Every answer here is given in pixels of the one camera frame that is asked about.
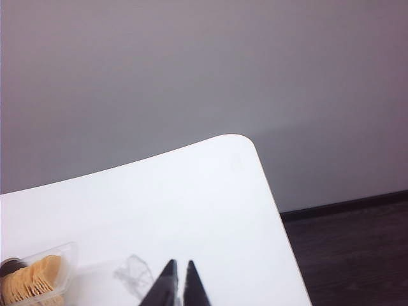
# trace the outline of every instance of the gray wall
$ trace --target gray wall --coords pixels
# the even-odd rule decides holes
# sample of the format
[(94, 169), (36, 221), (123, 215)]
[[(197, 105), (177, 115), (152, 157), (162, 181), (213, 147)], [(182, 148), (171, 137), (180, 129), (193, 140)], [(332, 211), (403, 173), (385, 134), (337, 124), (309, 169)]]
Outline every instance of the gray wall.
[(211, 136), (280, 211), (408, 188), (406, 0), (3, 0), (3, 193)]

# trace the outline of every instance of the black tip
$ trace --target black tip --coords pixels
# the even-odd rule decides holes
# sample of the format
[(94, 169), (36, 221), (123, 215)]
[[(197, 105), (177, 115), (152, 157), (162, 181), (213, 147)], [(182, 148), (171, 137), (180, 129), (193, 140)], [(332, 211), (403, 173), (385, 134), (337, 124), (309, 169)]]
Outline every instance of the black tip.
[(196, 266), (192, 260), (187, 267), (186, 284), (184, 288), (184, 306), (211, 306), (203, 283), (198, 275)]
[(177, 262), (174, 259), (171, 259), (163, 271), (161, 272), (159, 277), (165, 277), (165, 276), (174, 276), (177, 275)]
[(140, 306), (173, 306), (177, 293), (177, 262), (170, 260)]

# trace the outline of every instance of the white table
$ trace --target white table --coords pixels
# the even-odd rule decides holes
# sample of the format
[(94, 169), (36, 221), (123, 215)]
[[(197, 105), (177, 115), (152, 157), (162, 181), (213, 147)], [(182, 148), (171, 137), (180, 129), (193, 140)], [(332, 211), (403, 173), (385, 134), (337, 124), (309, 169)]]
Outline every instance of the white table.
[(76, 241), (78, 282), (94, 283), (76, 306), (135, 306), (109, 270), (130, 254), (154, 276), (177, 259), (181, 288), (193, 259), (213, 305), (311, 305), (256, 149), (240, 135), (4, 194), (1, 239), (2, 259)]

